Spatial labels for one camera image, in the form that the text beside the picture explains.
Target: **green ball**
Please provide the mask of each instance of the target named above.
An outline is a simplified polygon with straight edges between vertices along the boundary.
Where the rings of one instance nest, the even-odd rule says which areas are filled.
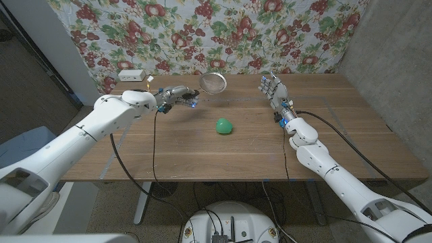
[[[232,131],[232,124],[225,118],[217,120],[216,132],[220,134],[229,134]]]

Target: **floral fabric backdrop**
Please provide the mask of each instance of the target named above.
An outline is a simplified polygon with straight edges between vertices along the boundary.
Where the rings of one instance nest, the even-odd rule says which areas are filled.
[[[331,73],[369,0],[47,0],[100,93],[152,75]]]

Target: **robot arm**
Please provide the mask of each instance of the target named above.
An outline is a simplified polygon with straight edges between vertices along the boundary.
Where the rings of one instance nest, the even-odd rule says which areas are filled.
[[[301,117],[297,117],[293,102],[289,101],[286,87],[280,79],[273,73],[272,77],[272,80],[263,77],[258,89],[271,101],[271,107],[275,110],[275,121],[279,122],[288,134],[293,135],[290,137],[290,145],[297,151],[297,159],[328,183],[359,222],[385,232],[398,242],[402,242],[415,230],[432,223],[432,216],[424,210],[371,191],[338,164],[318,140],[318,132]],[[370,227],[362,225],[362,228],[373,242],[393,242]],[[425,239],[430,242],[431,234],[413,238],[409,242],[426,242],[417,241]]]
[[[198,94],[179,86],[157,94],[127,90],[99,98],[94,110],[74,127],[35,154],[0,169],[0,234],[19,233],[61,177],[100,139],[157,108],[175,104],[194,107]]]

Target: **white power strip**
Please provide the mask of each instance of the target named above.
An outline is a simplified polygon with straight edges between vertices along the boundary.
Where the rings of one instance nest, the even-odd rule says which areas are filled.
[[[119,73],[120,81],[142,81],[145,76],[144,70],[122,70]]]

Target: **table leg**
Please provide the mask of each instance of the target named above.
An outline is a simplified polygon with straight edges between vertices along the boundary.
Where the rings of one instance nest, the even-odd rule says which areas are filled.
[[[306,182],[306,189],[308,190],[310,202],[315,212],[324,213],[323,204],[319,198],[317,184],[315,182]],[[327,218],[324,215],[315,214],[317,223],[321,226],[327,224]]]
[[[151,182],[143,182],[142,188],[147,192],[150,192]],[[134,217],[135,225],[140,225],[142,223],[142,219],[144,218],[144,212],[146,210],[148,202],[149,202],[149,197],[145,193],[141,192],[140,198],[138,199],[138,204],[136,205],[136,211]]]

